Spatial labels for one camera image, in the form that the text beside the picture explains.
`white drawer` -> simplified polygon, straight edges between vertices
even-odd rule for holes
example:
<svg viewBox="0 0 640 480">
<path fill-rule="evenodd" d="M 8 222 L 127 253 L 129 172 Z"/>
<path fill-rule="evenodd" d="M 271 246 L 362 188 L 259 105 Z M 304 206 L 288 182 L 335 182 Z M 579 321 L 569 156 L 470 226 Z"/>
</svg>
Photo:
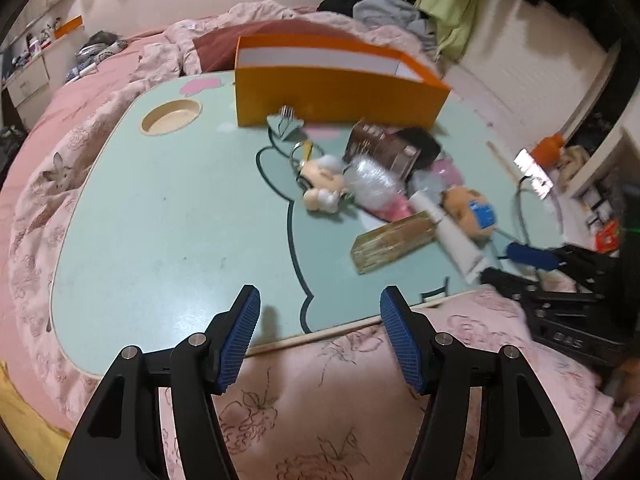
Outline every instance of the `white drawer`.
<svg viewBox="0 0 640 480">
<path fill-rule="evenodd" d="M 38 88 L 46 85 L 48 82 L 49 75 L 44 66 L 42 56 L 40 56 L 11 78 L 6 87 L 11 96 L 11 101 L 14 102 L 14 106 L 17 107 Z"/>
</svg>

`orange bottle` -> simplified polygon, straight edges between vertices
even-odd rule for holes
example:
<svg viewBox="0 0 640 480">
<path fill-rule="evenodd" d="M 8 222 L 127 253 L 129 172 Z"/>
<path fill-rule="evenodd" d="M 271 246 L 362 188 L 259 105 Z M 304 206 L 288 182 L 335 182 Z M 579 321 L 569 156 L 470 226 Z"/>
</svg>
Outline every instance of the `orange bottle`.
<svg viewBox="0 0 640 480">
<path fill-rule="evenodd" d="M 560 148 L 563 146 L 562 134 L 557 133 L 542 139 L 530 154 L 543 170 L 550 170 L 560 159 Z"/>
</svg>

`yellow cloth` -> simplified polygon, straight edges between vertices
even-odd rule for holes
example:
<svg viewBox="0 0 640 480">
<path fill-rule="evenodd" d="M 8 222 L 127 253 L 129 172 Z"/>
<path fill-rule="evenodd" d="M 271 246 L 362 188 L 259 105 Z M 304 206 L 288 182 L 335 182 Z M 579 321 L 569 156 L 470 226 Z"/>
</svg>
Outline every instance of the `yellow cloth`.
<svg viewBox="0 0 640 480">
<path fill-rule="evenodd" d="M 438 52 L 458 59 L 476 19 L 478 0 L 416 0 L 415 6 L 436 21 Z"/>
<path fill-rule="evenodd" d="M 0 362 L 0 416 L 16 444 L 45 480 L 56 480 L 69 434 L 54 428 L 20 396 Z"/>
</svg>

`plush toy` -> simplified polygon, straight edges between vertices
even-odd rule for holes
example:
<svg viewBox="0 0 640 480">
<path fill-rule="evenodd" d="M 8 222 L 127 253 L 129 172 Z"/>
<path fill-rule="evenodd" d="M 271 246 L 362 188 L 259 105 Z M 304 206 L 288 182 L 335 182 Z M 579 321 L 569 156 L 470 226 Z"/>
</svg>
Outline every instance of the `plush toy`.
<svg viewBox="0 0 640 480">
<path fill-rule="evenodd" d="M 302 196 L 307 211 L 337 213 L 340 197 L 346 192 L 342 163 L 333 155 L 306 160 L 299 175 L 311 186 Z"/>
<path fill-rule="evenodd" d="M 442 206 L 473 240 L 490 237 L 496 227 L 494 208 L 475 189 L 464 186 L 450 188 L 444 193 Z"/>
<path fill-rule="evenodd" d="M 560 155 L 558 161 L 558 169 L 560 177 L 558 178 L 558 186 L 562 191 L 566 191 L 570 180 L 580 171 L 589 160 L 589 152 L 582 146 L 569 146 Z"/>
</svg>

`phone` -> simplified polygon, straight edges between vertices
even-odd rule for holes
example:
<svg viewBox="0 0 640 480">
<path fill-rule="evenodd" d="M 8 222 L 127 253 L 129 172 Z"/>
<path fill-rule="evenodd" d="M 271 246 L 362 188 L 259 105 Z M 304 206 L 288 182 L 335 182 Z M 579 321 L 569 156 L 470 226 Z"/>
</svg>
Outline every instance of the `phone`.
<svg viewBox="0 0 640 480">
<path fill-rule="evenodd" d="M 516 166 L 520 168 L 520 171 L 524 176 L 530 177 L 531 187 L 541 199 L 549 194 L 554 183 L 545 173 L 545 170 L 540 168 L 533 157 L 527 150 L 520 150 L 520 153 L 513 159 Z"/>
</svg>

